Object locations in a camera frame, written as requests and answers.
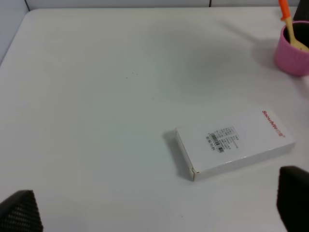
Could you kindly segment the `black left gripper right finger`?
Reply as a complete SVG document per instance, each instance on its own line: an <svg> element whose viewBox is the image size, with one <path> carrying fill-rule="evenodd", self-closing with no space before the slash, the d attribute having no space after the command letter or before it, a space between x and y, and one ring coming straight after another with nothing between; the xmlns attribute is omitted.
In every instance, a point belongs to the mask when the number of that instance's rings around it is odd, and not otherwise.
<svg viewBox="0 0 309 232"><path fill-rule="evenodd" d="M296 166L280 168L277 210L288 232L309 230L309 173Z"/></svg>

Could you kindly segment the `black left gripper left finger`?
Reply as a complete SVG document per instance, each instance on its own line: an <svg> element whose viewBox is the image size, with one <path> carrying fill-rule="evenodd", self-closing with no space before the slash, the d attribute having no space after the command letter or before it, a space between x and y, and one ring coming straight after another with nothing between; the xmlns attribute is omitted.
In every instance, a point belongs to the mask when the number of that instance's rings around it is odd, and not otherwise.
<svg viewBox="0 0 309 232"><path fill-rule="evenodd" d="M0 203L2 232L42 232L43 224L32 190L19 190Z"/></svg>

